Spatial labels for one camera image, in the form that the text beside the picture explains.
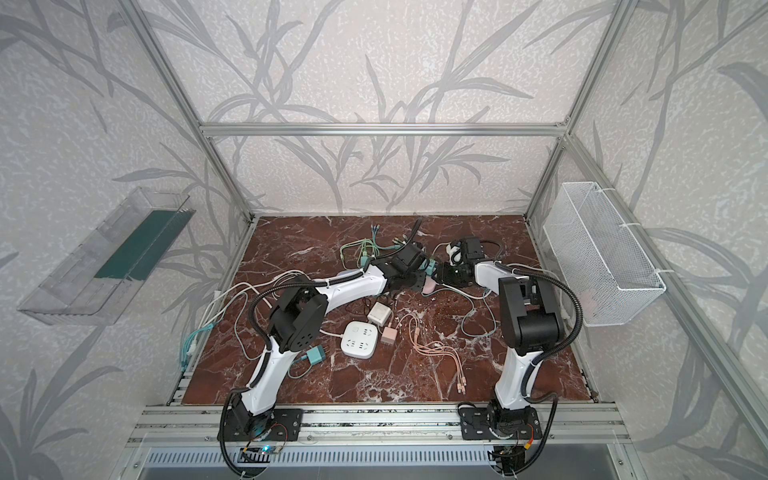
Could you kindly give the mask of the pink power strip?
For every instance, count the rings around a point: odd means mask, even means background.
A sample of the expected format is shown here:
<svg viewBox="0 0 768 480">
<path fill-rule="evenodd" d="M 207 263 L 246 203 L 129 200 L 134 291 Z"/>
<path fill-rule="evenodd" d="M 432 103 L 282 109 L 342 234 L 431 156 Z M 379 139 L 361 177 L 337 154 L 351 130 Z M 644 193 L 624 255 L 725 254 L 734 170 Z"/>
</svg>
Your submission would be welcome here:
<svg viewBox="0 0 768 480">
<path fill-rule="evenodd" d="M 421 293 L 425 296 L 431 295 L 437 288 L 437 282 L 431 277 L 426 277 Z"/>
</svg>

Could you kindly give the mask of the white usb charger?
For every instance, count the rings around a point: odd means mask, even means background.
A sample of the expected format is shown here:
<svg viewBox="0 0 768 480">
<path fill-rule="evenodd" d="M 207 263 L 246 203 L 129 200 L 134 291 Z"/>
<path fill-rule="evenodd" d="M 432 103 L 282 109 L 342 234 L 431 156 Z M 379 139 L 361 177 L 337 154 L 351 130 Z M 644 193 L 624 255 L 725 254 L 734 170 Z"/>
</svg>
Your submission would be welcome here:
<svg viewBox="0 0 768 480">
<path fill-rule="evenodd" d="M 392 316 L 392 309 L 380 302 L 376 302 L 368 312 L 367 320 L 377 327 L 385 327 Z"/>
</svg>

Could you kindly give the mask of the pink usb charger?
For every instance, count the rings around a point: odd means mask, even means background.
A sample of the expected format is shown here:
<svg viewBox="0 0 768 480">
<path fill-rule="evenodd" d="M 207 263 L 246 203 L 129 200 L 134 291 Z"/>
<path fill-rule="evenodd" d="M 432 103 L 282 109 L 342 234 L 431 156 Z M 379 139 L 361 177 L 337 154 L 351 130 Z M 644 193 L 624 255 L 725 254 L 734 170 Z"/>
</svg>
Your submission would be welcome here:
<svg viewBox="0 0 768 480">
<path fill-rule="evenodd" d="M 391 327 L 385 327 L 381 334 L 381 342 L 386 345 L 393 345 L 397 339 L 398 330 Z"/>
</svg>

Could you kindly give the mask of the teal usb charger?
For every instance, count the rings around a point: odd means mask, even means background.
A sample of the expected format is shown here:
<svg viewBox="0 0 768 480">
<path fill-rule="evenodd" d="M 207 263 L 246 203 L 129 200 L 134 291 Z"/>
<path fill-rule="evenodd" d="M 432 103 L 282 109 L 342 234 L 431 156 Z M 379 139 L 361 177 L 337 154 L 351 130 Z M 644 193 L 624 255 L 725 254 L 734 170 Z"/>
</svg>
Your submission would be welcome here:
<svg viewBox="0 0 768 480">
<path fill-rule="evenodd" d="M 306 352 L 306 358 L 311 366 L 317 365 L 326 359 L 326 352 L 321 345 L 314 346 Z"/>
</svg>

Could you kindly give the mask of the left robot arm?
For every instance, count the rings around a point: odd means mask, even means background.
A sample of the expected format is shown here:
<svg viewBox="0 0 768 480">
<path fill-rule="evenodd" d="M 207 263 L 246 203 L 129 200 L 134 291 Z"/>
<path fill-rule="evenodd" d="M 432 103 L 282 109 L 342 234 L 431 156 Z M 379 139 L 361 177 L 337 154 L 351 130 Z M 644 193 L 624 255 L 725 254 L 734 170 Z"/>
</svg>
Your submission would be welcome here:
<svg viewBox="0 0 768 480">
<path fill-rule="evenodd" d="M 300 276 L 271 287 L 267 292 L 280 297 L 270 310 L 267 329 L 256 320 L 256 307 L 267 296 L 259 294 L 249 307 L 249 323 L 264 340 L 265 350 L 247 384 L 233 389 L 224 401 L 219 436 L 227 428 L 241 439 L 260 435 L 294 360 L 319 335 L 326 315 L 365 297 L 423 284 L 420 271 L 427 261 L 422 244 L 411 240 L 362 269 L 322 280 Z"/>
</svg>

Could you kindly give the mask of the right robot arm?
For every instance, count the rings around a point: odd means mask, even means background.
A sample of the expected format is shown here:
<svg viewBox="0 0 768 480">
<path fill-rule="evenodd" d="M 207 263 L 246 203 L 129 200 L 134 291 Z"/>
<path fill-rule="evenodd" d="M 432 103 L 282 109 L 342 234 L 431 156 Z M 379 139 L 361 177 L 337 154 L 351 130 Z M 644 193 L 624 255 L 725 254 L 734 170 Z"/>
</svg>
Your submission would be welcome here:
<svg viewBox="0 0 768 480">
<path fill-rule="evenodd" d="M 577 294 L 556 277 L 526 267 L 510 267 L 485 255 L 483 241 L 464 237 L 446 247 L 448 261 L 435 279 L 454 288 L 478 286 L 497 295 L 500 327 L 508 347 L 495 397 L 486 410 L 488 434 L 500 439 L 536 434 L 536 403 L 555 401 L 549 392 L 532 396 L 545 360 L 569 347 L 584 325 Z"/>
</svg>

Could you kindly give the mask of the clear plastic tray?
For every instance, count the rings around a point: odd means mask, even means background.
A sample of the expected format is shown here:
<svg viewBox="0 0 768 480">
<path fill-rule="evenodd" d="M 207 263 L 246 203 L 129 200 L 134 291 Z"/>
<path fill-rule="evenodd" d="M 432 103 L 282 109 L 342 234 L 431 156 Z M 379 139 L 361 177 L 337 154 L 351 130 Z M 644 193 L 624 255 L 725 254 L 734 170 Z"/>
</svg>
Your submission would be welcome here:
<svg viewBox="0 0 768 480">
<path fill-rule="evenodd" d="M 46 325 L 115 324 L 194 214 L 188 194 L 135 188 L 18 310 Z"/>
</svg>

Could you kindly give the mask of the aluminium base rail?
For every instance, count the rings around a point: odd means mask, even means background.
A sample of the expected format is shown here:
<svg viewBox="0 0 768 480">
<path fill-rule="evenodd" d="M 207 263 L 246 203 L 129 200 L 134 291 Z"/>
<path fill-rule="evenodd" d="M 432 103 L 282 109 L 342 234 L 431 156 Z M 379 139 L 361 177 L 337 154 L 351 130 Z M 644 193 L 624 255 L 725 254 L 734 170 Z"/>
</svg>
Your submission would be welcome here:
<svg viewBox="0 0 768 480">
<path fill-rule="evenodd" d="M 298 433 L 298 446 L 453 445 L 462 442 L 454 404 L 304 405 L 299 420 L 275 433 Z M 217 444 L 218 406 L 147 407 L 129 435 L 128 447 Z M 558 406 L 550 444 L 627 444 L 630 434 L 618 407 L 611 403 Z"/>
</svg>

